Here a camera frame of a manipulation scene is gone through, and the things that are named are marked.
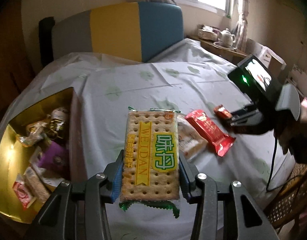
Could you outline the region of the green yellow cracker pack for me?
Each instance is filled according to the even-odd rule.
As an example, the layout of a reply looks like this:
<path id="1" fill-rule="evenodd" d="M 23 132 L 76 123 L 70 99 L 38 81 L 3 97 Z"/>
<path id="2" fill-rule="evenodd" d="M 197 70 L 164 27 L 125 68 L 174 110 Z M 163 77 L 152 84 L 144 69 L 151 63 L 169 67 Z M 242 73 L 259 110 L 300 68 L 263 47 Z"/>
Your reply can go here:
<path id="1" fill-rule="evenodd" d="M 128 109 L 119 203 L 124 211 L 137 203 L 180 216 L 178 114 Z"/>

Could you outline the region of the red white round-logo packet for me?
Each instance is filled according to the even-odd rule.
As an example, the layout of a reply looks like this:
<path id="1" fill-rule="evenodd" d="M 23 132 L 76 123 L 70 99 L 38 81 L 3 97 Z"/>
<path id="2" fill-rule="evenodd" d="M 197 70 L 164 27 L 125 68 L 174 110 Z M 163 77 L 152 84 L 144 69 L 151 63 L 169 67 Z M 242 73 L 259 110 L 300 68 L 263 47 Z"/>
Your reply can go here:
<path id="1" fill-rule="evenodd" d="M 17 174 L 12 189 L 16 194 L 17 199 L 21 202 L 23 209 L 28 209 L 36 200 L 36 197 L 26 185 L 21 174 Z"/>

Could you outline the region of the white cardboard box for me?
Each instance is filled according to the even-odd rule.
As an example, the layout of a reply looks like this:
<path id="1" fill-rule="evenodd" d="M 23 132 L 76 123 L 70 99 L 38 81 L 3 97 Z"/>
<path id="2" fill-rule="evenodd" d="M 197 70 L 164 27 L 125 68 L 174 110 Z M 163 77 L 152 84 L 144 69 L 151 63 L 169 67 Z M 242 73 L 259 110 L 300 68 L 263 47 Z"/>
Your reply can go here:
<path id="1" fill-rule="evenodd" d="M 246 53 L 256 56 L 276 78 L 286 67 L 286 62 L 273 50 L 249 38 L 246 43 Z"/>

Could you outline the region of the black chair back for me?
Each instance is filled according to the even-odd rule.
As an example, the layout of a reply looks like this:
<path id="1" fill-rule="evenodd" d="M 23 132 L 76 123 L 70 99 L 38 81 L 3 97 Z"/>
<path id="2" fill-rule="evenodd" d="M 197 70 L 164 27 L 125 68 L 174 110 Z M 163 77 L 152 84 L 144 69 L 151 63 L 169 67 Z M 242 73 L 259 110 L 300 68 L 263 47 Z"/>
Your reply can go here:
<path id="1" fill-rule="evenodd" d="M 42 68 L 54 61 L 52 45 L 52 29 L 54 25 L 54 17 L 45 17 L 38 24 L 40 63 Z"/>

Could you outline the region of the white teapot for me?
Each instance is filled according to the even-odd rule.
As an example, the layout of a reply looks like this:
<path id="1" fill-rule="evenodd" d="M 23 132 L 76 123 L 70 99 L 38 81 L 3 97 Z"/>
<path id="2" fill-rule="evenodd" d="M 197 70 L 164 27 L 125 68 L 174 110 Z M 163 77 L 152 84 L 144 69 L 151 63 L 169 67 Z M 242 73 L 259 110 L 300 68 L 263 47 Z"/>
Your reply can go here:
<path id="1" fill-rule="evenodd" d="M 218 31 L 218 41 L 232 47 L 236 42 L 236 36 L 226 28 L 223 31 Z"/>

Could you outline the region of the black and gold snack packet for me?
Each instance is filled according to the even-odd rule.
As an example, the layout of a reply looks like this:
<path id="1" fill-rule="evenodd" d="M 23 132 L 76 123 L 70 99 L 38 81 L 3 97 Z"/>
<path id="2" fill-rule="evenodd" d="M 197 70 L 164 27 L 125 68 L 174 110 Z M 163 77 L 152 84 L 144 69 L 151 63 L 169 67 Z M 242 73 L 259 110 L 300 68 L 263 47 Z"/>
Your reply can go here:
<path id="1" fill-rule="evenodd" d="M 50 114 L 50 121 L 47 130 L 47 136 L 51 140 L 64 139 L 67 133 L 67 122 L 69 120 L 69 111 L 65 107 L 54 109 Z"/>

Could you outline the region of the grey yellow blue sofa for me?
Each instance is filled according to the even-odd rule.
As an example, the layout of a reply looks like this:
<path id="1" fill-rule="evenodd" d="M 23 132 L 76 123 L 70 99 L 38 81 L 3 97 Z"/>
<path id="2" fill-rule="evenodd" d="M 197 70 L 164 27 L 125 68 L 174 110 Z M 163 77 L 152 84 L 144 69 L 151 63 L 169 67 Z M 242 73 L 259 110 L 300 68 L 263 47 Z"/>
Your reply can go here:
<path id="1" fill-rule="evenodd" d="M 52 28 L 53 56 L 101 53 L 147 62 L 184 38 L 181 8 L 133 2 L 99 7 L 70 16 Z"/>

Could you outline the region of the purple snack packet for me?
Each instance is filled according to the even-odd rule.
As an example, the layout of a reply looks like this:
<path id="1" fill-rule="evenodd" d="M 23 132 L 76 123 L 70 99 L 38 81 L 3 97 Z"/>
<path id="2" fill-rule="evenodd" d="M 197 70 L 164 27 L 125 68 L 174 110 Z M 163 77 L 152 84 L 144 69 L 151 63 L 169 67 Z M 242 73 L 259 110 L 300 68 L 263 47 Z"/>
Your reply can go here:
<path id="1" fill-rule="evenodd" d="M 67 168 L 68 151 L 51 140 L 43 140 L 38 143 L 42 155 L 38 158 L 38 167 L 51 170 L 58 174 L 63 173 Z"/>

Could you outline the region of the gold and brown gift box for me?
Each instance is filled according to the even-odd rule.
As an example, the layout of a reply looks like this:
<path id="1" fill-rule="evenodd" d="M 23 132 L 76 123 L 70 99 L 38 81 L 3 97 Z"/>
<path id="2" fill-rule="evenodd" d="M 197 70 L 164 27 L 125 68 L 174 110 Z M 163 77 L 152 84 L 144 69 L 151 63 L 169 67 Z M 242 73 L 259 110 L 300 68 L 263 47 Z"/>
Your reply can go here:
<path id="1" fill-rule="evenodd" d="M 16 141 L 16 134 L 23 134 L 25 126 L 43 119 L 57 107 L 69 108 L 69 170 L 72 181 L 86 179 L 81 137 L 81 103 L 72 87 L 59 91 L 28 107 L 6 126 L 0 140 L 0 213 L 16 222 L 30 224 L 41 208 L 39 202 L 25 209 L 17 199 L 12 186 L 18 174 L 29 166 L 35 147 L 25 148 Z"/>

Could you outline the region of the light blue patterned tablecloth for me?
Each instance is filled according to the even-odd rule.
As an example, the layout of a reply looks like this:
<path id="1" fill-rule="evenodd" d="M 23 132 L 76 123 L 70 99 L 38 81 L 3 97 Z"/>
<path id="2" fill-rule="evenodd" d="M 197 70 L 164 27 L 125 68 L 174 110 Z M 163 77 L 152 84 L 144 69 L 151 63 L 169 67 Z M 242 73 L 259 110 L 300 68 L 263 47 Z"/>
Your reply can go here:
<path id="1" fill-rule="evenodd" d="M 11 103 L 0 123 L 0 141 L 8 123 L 34 103 L 69 87 L 79 97 L 81 113 L 76 120 L 81 129 L 73 131 L 74 142 L 81 133 L 78 178 L 91 177 L 114 161 L 124 146 L 128 107 L 136 110 L 171 109 L 188 114 L 203 109 L 220 127 L 213 108 L 224 104 L 236 109 L 248 104 L 239 89 L 226 77 L 234 68 L 228 61 L 202 49 L 186 38 L 156 56 L 150 63 L 139 63 L 106 54 L 70 53 L 48 64 Z M 272 132 L 260 136 L 237 135 L 223 158 L 206 149 L 192 159 L 200 172 L 229 184 L 239 180 L 259 207 L 264 209 L 277 195 L 266 193 L 274 138 Z M 35 209 L 23 210 L 11 189 L 15 175 L 3 167 L 0 187 L 1 215 L 11 222 L 31 222 Z M 132 205 L 124 212 L 115 203 L 108 207 L 113 239 L 189 239 L 194 209 L 181 199 L 180 217 L 170 211 Z"/>

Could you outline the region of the beige pastry packet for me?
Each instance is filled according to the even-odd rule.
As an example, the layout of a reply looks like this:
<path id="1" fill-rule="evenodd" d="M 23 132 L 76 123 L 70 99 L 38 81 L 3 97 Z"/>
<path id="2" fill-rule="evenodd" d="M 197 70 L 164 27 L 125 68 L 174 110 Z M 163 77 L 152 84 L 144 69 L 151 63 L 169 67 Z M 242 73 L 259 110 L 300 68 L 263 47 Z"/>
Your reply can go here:
<path id="1" fill-rule="evenodd" d="M 187 160 L 194 159 L 204 152 L 207 140 L 201 137 L 196 129 L 181 114 L 177 116 L 179 149 Z"/>

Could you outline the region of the white sachet with black label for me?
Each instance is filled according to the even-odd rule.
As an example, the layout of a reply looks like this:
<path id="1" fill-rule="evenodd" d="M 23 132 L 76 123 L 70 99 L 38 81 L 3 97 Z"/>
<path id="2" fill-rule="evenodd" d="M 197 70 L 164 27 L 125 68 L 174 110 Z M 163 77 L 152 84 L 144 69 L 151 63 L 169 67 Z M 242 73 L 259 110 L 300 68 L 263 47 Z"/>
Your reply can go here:
<path id="1" fill-rule="evenodd" d="M 58 185 L 64 180 L 63 176 L 66 174 L 66 170 L 58 174 L 51 170 L 38 167 L 38 158 L 42 155 L 42 150 L 40 147 L 36 147 L 33 155 L 31 156 L 29 163 L 30 166 L 34 169 L 42 183 L 50 190 L 54 191 Z"/>

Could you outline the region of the wooden side table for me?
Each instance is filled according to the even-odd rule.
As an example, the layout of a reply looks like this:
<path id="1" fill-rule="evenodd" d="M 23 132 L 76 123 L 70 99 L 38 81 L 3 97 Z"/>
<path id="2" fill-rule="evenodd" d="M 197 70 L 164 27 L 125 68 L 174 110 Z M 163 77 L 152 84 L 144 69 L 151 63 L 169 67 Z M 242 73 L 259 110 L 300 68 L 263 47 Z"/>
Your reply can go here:
<path id="1" fill-rule="evenodd" d="M 245 59 L 245 57 L 247 57 L 247 55 L 243 51 L 240 51 L 240 50 L 234 51 L 234 50 L 229 50 L 226 48 L 218 48 L 213 44 L 213 42 L 202 40 L 198 38 L 197 36 L 187 35 L 187 38 L 199 41 L 202 48 L 204 48 L 205 50 L 217 56 L 222 57 L 223 59 L 235 65 L 239 63 L 240 61 L 242 61 L 243 59 Z"/>

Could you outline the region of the large red snack packet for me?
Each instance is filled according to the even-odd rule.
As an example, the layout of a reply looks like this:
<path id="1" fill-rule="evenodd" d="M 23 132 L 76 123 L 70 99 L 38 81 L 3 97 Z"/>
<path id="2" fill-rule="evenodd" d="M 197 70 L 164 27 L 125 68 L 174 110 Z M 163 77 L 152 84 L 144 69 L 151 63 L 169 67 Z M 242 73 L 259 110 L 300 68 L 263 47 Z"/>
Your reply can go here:
<path id="1" fill-rule="evenodd" d="M 224 133 L 201 109 L 188 113 L 185 119 L 198 131 L 201 137 L 212 145 L 219 157 L 224 157 L 236 140 Z"/>

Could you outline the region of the clear orange snack packet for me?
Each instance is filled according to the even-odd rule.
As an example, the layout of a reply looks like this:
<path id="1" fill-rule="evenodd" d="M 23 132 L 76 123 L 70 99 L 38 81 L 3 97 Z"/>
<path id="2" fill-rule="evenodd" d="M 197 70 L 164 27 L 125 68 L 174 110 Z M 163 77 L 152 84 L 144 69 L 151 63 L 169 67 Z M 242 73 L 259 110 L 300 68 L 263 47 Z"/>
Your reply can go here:
<path id="1" fill-rule="evenodd" d="M 46 137 L 50 120 L 51 115 L 47 114 L 43 120 L 28 124 L 26 126 L 26 136 L 17 134 L 16 141 L 19 142 L 23 147 L 33 146 Z"/>

